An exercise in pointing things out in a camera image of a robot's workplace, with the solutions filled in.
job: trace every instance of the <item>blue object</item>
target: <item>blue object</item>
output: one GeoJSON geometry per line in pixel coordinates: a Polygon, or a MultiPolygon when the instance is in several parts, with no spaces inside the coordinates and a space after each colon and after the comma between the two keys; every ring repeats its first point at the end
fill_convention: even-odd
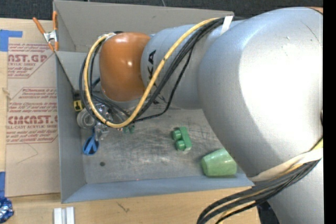
{"type": "Polygon", "coordinates": [[[83,146],[83,153],[85,155],[93,155],[98,151],[99,141],[97,141],[95,136],[95,130],[93,129],[92,135],[86,140],[83,146]]]}
{"type": "Polygon", "coordinates": [[[5,196],[5,172],[0,172],[0,199],[5,196]]]}
{"type": "Polygon", "coordinates": [[[9,31],[0,29],[0,51],[8,51],[10,37],[22,37],[22,31],[9,31]]]}
{"type": "Polygon", "coordinates": [[[5,223],[12,215],[12,202],[5,197],[0,198],[0,223],[5,223]]]}

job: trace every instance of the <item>small metal part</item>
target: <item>small metal part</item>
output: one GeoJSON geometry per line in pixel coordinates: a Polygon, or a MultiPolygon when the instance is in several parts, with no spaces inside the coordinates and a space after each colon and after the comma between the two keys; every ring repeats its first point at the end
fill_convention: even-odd
{"type": "Polygon", "coordinates": [[[77,124],[83,129],[91,129],[96,125],[96,120],[84,108],[77,115],[77,124]]]}

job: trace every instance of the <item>blue clip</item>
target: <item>blue clip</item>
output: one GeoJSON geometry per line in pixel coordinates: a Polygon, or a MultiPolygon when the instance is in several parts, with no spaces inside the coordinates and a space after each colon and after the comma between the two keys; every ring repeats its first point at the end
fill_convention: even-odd
{"type": "Polygon", "coordinates": [[[5,223],[12,215],[14,215],[12,202],[6,197],[0,198],[0,223],[5,223]]]}
{"type": "Polygon", "coordinates": [[[96,140],[95,130],[92,130],[92,135],[86,140],[83,146],[83,153],[92,156],[98,151],[99,141],[96,140]]]}

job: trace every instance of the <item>green block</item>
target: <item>green block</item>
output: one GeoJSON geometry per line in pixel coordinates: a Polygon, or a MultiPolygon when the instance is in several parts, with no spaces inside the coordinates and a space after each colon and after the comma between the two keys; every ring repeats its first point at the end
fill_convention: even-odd
{"type": "Polygon", "coordinates": [[[237,173],[237,164],[224,148],[216,150],[201,160],[206,176],[230,176],[237,173]]]}
{"type": "Polygon", "coordinates": [[[186,127],[180,127],[173,131],[172,138],[176,141],[175,147],[179,151],[189,151],[193,146],[186,127]]]}

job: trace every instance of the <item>blue tape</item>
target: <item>blue tape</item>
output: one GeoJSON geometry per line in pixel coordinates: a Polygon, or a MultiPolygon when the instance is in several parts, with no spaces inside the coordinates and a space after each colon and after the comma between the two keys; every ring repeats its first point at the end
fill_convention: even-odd
{"type": "Polygon", "coordinates": [[[0,198],[5,196],[5,172],[0,172],[0,198]]]}
{"type": "Polygon", "coordinates": [[[22,37],[22,31],[11,31],[0,29],[0,51],[8,51],[10,37],[22,37]]]}

